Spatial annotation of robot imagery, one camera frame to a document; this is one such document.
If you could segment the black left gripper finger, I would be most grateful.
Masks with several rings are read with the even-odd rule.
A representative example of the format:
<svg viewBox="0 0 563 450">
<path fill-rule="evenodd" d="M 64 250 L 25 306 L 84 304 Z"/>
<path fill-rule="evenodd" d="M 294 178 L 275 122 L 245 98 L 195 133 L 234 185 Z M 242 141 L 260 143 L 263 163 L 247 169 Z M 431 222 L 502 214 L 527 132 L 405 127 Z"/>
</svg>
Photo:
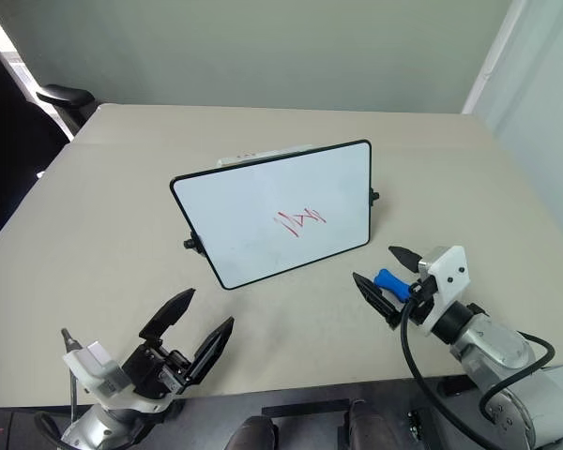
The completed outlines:
<svg viewBox="0 0 563 450">
<path fill-rule="evenodd" d="M 139 333 L 147 345 L 161 345 L 162 335 L 187 311 L 196 290 L 189 288 L 168 300 Z"/>
<path fill-rule="evenodd" d="M 230 316 L 205 338 L 187 371 L 187 384 L 200 384 L 217 363 L 232 334 L 234 323 L 235 319 Z"/>
</svg>

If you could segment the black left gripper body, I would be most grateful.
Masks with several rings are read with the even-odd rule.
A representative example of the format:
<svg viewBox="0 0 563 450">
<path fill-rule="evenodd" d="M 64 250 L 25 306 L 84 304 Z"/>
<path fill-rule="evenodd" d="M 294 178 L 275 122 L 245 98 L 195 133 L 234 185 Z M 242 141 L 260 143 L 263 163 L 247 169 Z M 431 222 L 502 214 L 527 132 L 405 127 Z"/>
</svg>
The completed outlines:
<svg viewBox="0 0 563 450">
<path fill-rule="evenodd" d="M 149 399 L 165 399 L 181 395 L 194 384 L 191 366 L 179 351 L 167 351 L 159 338 L 140 344 L 122 368 L 134 385 L 134 393 Z"/>
</svg>

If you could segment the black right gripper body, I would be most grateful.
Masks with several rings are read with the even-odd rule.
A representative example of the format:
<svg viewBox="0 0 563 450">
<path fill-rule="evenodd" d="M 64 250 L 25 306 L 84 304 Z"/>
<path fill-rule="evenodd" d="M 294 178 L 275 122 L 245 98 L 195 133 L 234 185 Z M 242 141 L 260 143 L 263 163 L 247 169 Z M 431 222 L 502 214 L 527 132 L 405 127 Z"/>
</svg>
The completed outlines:
<svg viewBox="0 0 563 450">
<path fill-rule="evenodd" d="M 414 303 L 415 306 L 409 314 L 409 319 L 415 325 L 423 325 L 434 307 L 434 294 L 437 286 L 431 279 L 418 278 L 414 283 L 407 285 L 400 279 L 393 282 L 393 293 L 405 306 L 394 320 L 394 327 L 400 324 L 406 305 Z"/>
</svg>

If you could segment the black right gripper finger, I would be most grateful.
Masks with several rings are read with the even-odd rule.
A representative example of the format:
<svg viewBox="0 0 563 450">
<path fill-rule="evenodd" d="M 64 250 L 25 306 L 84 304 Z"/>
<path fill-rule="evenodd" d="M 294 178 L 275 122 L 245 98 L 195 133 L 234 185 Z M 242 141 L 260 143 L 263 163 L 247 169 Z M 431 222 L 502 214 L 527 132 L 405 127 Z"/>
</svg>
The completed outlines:
<svg viewBox="0 0 563 450">
<path fill-rule="evenodd" d="M 354 272 L 352 276 L 364 300 L 385 319 L 390 328 L 397 328 L 401 323 L 402 313 L 387 300 L 383 291 L 361 274 Z"/>
<path fill-rule="evenodd" d="M 421 261 L 421 256 L 416 252 L 400 246 L 389 246 L 388 250 L 397 259 L 397 261 L 409 271 L 415 274 L 419 272 L 419 262 Z"/>
</svg>

